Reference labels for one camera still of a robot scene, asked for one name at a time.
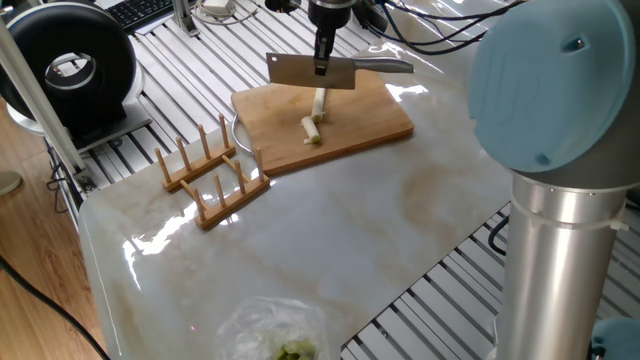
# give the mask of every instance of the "marble surface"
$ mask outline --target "marble surface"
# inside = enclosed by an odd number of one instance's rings
[[[468,13],[501,4],[478,1]],[[413,137],[273,178],[210,231],[196,226],[186,193],[164,192],[157,164],[92,193],[80,238],[109,355],[211,359],[215,333],[240,301],[271,296],[319,306],[338,358],[344,341],[509,199],[511,177],[482,150],[467,113],[473,51],[427,59],[391,43],[371,47],[364,56],[416,66],[413,76],[384,76]],[[208,139],[221,143],[217,132]],[[199,143],[187,150],[202,155]],[[257,176],[252,158],[235,159]],[[166,161],[182,166],[177,153]],[[193,185],[211,203],[213,174],[226,195],[237,189],[228,167],[207,173]]]

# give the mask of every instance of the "computer keyboard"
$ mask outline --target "computer keyboard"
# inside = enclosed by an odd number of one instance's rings
[[[124,0],[107,9],[125,32],[147,25],[173,11],[171,0]]]

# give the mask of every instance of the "silver cylinder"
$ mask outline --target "silver cylinder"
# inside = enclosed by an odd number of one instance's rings
[[[584,360],[626,190],[514,175],[498,360]]]
[[[327,9],[344,9],[353,6],[356,0],[310,0],[312,3]]]

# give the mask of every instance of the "wooden cutting board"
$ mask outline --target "wooden cutting board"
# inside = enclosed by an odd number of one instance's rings
[[[358,70],[356,90],[327,90],[317,124],[319,145],[305,145],[300,120],[311,115],[314,88],[269,84],[231,96],[251,145],[262,149],[264,172],[295,170],[413,133],[413,123],[380,75]]]

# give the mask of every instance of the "food piece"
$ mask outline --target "food piece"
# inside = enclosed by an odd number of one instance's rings
[[[287,352],[284,350],[284,346],[282,348],[280,348],[280,351],[278,352],[278,355],[276,355],[273,359],[274,360],[287,360]]]
[[[314,355],[316,347],[309,340],[292,340],[284,344],[284,350],[289,354]]]
[[[311,140],[312,144],[317,144],[320,142],[320,134],[318,133],[316,124],[313,123],[311,116],[305,116],[302,118],[302,126],[307,132],[307,136],[309,137],[309,140]]]
[[[327,89],[316,89],[316,96],[313,99],[313,107],[311,108],[311,119],[317,123],[322,121],[322,115],[324,115],[324,97],[327,93]]]

